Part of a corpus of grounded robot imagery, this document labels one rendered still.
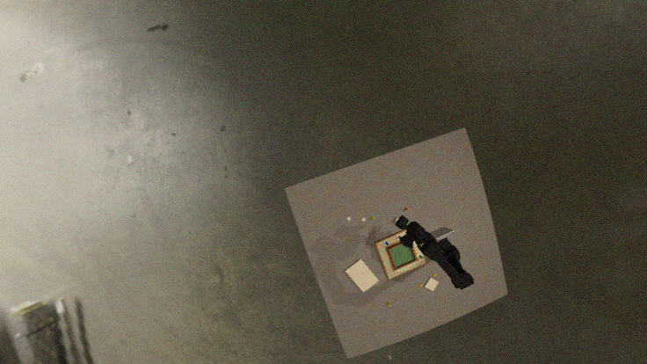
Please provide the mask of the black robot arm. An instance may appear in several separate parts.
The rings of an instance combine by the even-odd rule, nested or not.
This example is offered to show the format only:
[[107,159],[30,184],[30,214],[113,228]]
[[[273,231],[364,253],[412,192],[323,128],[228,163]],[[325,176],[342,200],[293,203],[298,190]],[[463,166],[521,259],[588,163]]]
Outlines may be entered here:
[[[436,261],[443,271],[451,278],[455,288],[464,289],[474,284],[474,278],[464,271],[460,263],[460,252],[454,245],[449,243],[448,237],[437,242],[430,232],[417,222],[410,222],[407,226],[405,235],[400,237],[400,242],[403,246],[413,247],[413,242],[417,244],[422,254],[428,258]],[[417,239],[410,235],[410,233]],[[420,246],[421,244],[424,244]]]

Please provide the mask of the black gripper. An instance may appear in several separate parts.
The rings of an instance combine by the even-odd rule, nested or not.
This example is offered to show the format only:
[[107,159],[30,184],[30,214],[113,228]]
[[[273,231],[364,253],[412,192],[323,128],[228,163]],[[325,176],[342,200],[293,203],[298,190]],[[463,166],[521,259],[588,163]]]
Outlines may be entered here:
[[[404,217],[404,216],[402,216],[402,215],[401,215],[401,216],[400,216],[400,218],[396,221],[396,224],[395,224],[395,225],[396,225],[398,228],[400,228],[400,229],[405,229],[405,230],[407,230],[407,226],[408,226],[408,225],[406,225],[407,223],[408,223],[408,219],[407,219],[406,217]],[[408,230],[407,230],[407,232],[408,232]],[[410,232],[409,232],[409,233],[410,233]],[[411,233],[410,233],[410,235],[411,235],[412,237],[414,237]],[[414,238],[415,238],[415,237],[414,237]],[[415,238],[415,240],[417,241],[417,239],[416,239],[416,238]]]

